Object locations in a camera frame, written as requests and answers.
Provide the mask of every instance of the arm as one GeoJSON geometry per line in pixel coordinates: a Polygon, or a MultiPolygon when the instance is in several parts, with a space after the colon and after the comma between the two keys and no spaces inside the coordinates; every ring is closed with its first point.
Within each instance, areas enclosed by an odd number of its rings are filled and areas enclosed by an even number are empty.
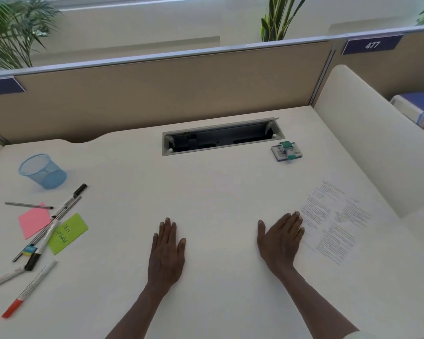
{"type": "Polygon", "coordinates": [[[176,246],[176,223],[166,218],[154,233],[149,257],[148,282],[138,300],[106,339],[143,339],[157,308],[181,277],[185,262],[185,238],[176,246]]]}
{"type": "Polygon", "coordinates": [[[358,331],[339,311],[311,287],[294,268],[294,257],[304,228],[299,212],[288,213],[265,232],[258,223],[258,247],[261,257],[292,297],[314,339],[343,339],[358,331]]]}

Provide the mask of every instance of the blue mesh pencil cup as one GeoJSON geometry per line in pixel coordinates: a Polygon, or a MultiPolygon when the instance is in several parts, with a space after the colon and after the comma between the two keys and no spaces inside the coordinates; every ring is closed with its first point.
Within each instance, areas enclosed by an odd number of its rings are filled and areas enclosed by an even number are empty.
{"type": "Polygon", "coordinates": [[[66,181],[67,174],[45,153],[25,159],[19,166],[19,174],[27,176],[44,189],[54,189],[66,181]]]}

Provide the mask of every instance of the red marker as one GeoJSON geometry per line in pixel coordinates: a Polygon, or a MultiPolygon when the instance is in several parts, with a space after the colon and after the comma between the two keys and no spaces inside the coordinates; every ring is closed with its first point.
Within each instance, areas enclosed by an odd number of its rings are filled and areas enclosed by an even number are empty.
{"type": "Polygon", "coordinates": [[[57,262],[53,261],[45,268],[41,270],[41,272],[35,277],[35,279],[25,288],[22,294],[6,309],[6,312],[3,313],[2,318],[8,319],[17,308],[25,301],[25,299],[32,293],[32,291],[36,288],[36,286],[44,279],[44,277],[50,272],[50,270],[55,266],[57,262]]]}

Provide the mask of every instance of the blue name plate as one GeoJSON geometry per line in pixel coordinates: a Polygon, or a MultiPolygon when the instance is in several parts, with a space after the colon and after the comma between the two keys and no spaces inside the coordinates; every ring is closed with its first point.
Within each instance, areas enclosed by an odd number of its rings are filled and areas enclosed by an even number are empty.
{"type": "Polygon", "coordinates": [[[25,89],[16,81],[14,77],[0,79],[0,95],[23,93],[25,89]]]}
{"type": "Polygon", "coordinates": [[[394,50],[399,44],[403,35],[383,36],[378,38],[350,39],[342,51],[343,55],[352,55],[354,53],[377,52],[394,50]]]}

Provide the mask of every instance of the finger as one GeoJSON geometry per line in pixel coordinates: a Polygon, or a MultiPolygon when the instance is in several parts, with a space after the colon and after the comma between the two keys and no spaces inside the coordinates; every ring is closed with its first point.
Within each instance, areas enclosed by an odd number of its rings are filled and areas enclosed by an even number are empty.
{"type": "Polygon", "coordinates": [[[298,230],[300,229],[300,226],[302,225],[303,222],[303,218],[301,216],[299,216],[297,218],[297,220],[294,222],[294,224],[292,225],[291,230],[289,231],[289,236],[294,239],[295,236],[297,235],[298,230]]]}
{"type": "Polygon", "coordinates": [[[168,239],[168,241],[170,243],[173,243],[174,245],[176,244],[176,232],[177,232],[177,226],[176,226],[176,223],[173,222],[173,224],[171,225],[170,238],[168,239]]]}
{"type": "Polygon", "coordinates": [[[297,243],[299,243],[300,242],[300,240],[302,239],[302,237],[303,237],[303,235],[305,234],[305,228],[304,227],[302,227],[302,228],[300,228],[299,230],[298,230],[298,233],[297,233],[297,235],[295,236],[295,238],[294,238],[294,241],[295,242],[297,242],[297,243]]]}
{"type": "Polygon", "coordinates": [[[178,244],[178,256],[184,261],[185,260],[185,244],[187,240],[182,238],[178,244]]]}
{"type": "Polygon", "coordinates": [[[165,224],[163,222],[160,222],[159,225],[159,235],[157,236],[157,246],[160,246],[162,244],[162,238],[163,238],[163,231],[165,229],[165,224]]]}
{"type": "Polygon", "coordinates": [[[283,233],[287,234],[289,233],[292,225],[297,221],[298,217],[300,216],[300,213],[296,211],[292,216],[289,218],[289,220],[286,221],[286,224],[283,227],[283,233]]]}
{"type": "Polygon", "coordinates": [[[258,239],[257,239],[258,244],[261,242],[264,236],[265,236],[265,223],[262,220],[259,220],[258,221],[258,239]]]}
{"type": "Polygon", "coordinates": [[[165,219],[165,226],[164,227],[165,228],[163,230],[162,244],[168,243],[168,239],[170,237],[170,232],[171,232],[171,220],[170,220],[170,218],[165,219]]]}
{"type": "Polygon", "coordinates": [[[157,233],[154,233],[154,235],[152,236],[152,247],[151,247],[151,254],[153,254],[156,246],[157,246],[157,233]]]}
{"type": "Polygon", "coordinates": [[[279,219],[275,225],[272,226],[274,230],[280,230],[283,228],[284,224],[290,219],[291,213],[284,214],[281,219],[279,219]]]}

